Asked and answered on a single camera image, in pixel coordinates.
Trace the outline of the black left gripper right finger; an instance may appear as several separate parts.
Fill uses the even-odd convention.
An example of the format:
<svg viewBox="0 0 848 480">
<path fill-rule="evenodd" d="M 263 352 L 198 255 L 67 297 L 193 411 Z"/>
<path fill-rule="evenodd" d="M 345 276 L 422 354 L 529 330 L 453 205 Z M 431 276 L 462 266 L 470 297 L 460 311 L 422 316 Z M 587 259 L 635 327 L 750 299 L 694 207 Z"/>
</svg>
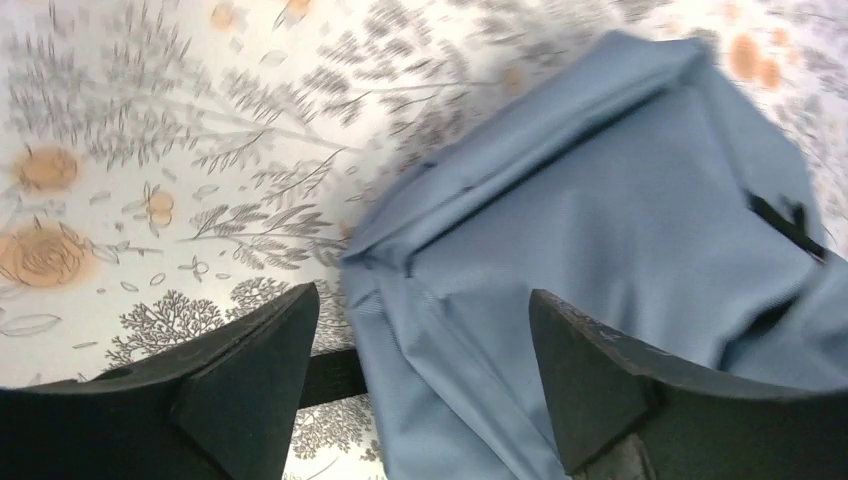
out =
<svg viewBox="0 0 848 480">
<path fill-rule="evenodd" d="M 689 362 L 534 290 L 529 324 L 574 479 L 843 479 L 847 395 Z"/>
</svg>

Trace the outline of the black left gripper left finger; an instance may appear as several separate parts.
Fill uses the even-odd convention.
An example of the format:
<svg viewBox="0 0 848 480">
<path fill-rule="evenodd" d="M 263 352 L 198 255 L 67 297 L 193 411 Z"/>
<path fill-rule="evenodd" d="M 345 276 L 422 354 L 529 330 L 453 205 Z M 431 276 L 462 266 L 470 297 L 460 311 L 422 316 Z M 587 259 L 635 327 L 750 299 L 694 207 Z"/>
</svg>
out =
<svg viewBox="0 0 848 480">
<path fill-rule="evenodd" d="M 278 479 L 319 314 L 314 284 L 87 381 L 3 390 L 5 479 Z"/>
</svg>

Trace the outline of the blue student backpack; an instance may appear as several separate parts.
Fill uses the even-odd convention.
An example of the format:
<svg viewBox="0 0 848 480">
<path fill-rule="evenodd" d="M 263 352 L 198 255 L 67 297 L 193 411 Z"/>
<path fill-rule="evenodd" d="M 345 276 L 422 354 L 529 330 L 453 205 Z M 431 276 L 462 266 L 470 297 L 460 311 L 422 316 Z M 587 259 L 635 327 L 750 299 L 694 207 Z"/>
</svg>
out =
<svg viewBox="0 0 848 480">
<path fill-rule="evenodd" d="M 562 479 L 534 290 L 785 392 L 847 386 L 847 263 L 802 152 L 698 39 L 604 35 L 404 173 L 340 264 L 390 479 Z"/>
</svg>

